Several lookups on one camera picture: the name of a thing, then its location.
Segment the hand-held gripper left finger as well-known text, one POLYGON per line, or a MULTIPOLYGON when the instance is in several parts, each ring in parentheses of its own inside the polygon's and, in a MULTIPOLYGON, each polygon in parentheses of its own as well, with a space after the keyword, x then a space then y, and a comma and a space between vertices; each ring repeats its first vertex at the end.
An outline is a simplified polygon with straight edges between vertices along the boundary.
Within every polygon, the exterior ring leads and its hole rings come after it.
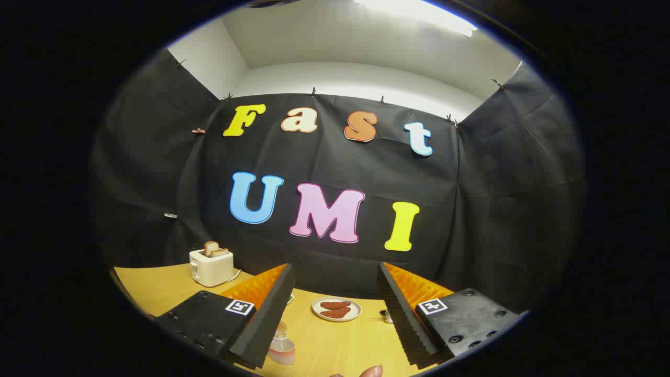
POLYGON ((283 263, 222 293, 199 291, 154 322, 211 358, 260 368, 294 286, 294 267, 283 263))

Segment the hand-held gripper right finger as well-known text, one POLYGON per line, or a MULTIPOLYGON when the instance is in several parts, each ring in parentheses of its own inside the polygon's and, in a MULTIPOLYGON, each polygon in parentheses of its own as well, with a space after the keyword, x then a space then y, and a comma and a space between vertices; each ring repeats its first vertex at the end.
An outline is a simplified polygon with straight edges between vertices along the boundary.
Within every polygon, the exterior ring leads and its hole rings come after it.
POLYGON ((387 262, 378 265, 378 291, 416 367, 471 353, 522 319, 475 289, 450 291, 387 262))

